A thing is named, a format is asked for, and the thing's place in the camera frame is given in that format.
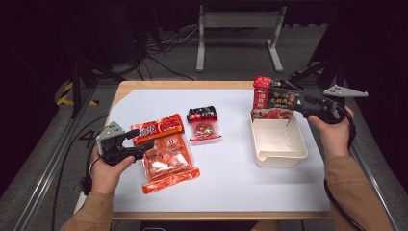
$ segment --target red snack package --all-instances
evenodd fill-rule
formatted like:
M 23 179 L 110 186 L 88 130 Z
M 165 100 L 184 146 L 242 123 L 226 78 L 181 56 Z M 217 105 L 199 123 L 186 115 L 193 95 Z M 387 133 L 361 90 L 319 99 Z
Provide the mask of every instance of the red snack package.
M 301 86 L 265 76 L 255 77 L 253 87 L 252 119 L 290 119 L 303 92 Z
M 154 140 L 154 147 L 143 156 L 147 179 L 142 185 L 143 193 L 153 193 L 200 175 L 200 170 L 193 165 L 190 150 L 184 141 L 183 123 L 179 115 L 132 125 L 133 129 L 134 127 L 148 131 L 140 132 L 135 143 Z
M 220 138 L 218 118 L 214 106 L 189 109 L 187 121 L 192 128 L 190 141 L 205 141 Z

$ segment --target floor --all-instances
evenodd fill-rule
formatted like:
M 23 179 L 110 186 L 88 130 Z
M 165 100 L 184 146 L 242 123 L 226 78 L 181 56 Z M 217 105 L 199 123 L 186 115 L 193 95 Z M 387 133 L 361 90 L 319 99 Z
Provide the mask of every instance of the floor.
M 197 37 L 180 44 L 171 51 L 151 54 L 138 70 L 123 75 L 128 80 L 253 80 L 257 75 L 290 78 L 298 70 L 306 69 L 325 25 L 285 27 L 281 31 L 277 51 L 284 67 L 282 73 L 273 68 L 266 40 L 270 32 L 255 30 L 215 30 L 206 37 L 206 63 L 204 72 L 195 71 Z M 128 68 L 117 64 L 114 71 Z M 82 85 L 85 107 L 71 118 L 73 107 L 61 105 L 37 147 L 14 178 L 0 200 L 1 230 L 54 230 L 60 229 L 75 208 L 79 181 L 85 175 L 89 144 L 97 131 L 103 128 L 109 113 L 118 82 L 99 74 L 95 89 Z M 56 92 L 56 102 L 61 89 Z M 368 174 L 372 175 L 395 230 L 408 230 L 408 196 L 393 176 L 365 124 L 353 99 L 347 100 L 356 113 L 358 136 L 355 152 L 361 157 Z M 332 230 L 332 221 L 281 220 L 282 230 Z M 113 222 L 113 230 L 140 230 L 138 221 Z

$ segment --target sleeve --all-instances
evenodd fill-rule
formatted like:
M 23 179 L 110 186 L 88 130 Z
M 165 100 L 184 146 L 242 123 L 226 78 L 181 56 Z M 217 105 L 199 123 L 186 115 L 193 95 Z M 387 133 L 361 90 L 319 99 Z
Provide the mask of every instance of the sleeve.
M 354 159 L 337 157 L 326 160 L 324 174 L 334 198 L 365 230 L 393 230 L 384 207 Z M 331 211 L 335 230 L 355 230 L 333 205 Z
M 110 230 L 113 209 L 113 195 L 90 192 L 84 206 L 63 225 L 61 230 Z

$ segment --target table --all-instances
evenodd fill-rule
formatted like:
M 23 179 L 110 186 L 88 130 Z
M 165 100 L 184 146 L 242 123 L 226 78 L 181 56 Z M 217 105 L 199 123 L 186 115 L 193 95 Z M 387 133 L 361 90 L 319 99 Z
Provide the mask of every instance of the table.
M 122 174 L 115 191 L 113 219 L 330 218 L 329 201 L 322 184 L 322 159 L 310 127 L 301 115 L 296 118 L 309 151 L 308 157 L 293 168 L 256 165 L 254 147 L 248 135 L 252 97 L 252 81 L 122 82 L 107 123 L 115 121 L 127 130 L 131 123 L 170 116 L 172 112 L 185 117 L 188 107 L 210 106 L 207 104 L 211 103 L 217 109 L 223 137 L 211 144 L 188 142 L 201 175 L 157 192 L 141 192 L 141 162 L 131 165 Z M 185 128 L 188 137 L 191 131 Z M 127 140 L 124 145 L 131 146 L 132 142 Z

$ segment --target white container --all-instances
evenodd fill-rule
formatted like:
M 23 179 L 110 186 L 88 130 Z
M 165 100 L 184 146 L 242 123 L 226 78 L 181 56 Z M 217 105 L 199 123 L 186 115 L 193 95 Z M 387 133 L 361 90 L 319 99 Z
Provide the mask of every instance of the white container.
M 260 167 L 294 167 L 308 152 L 296 117 L 254 119 L 255 160 Z

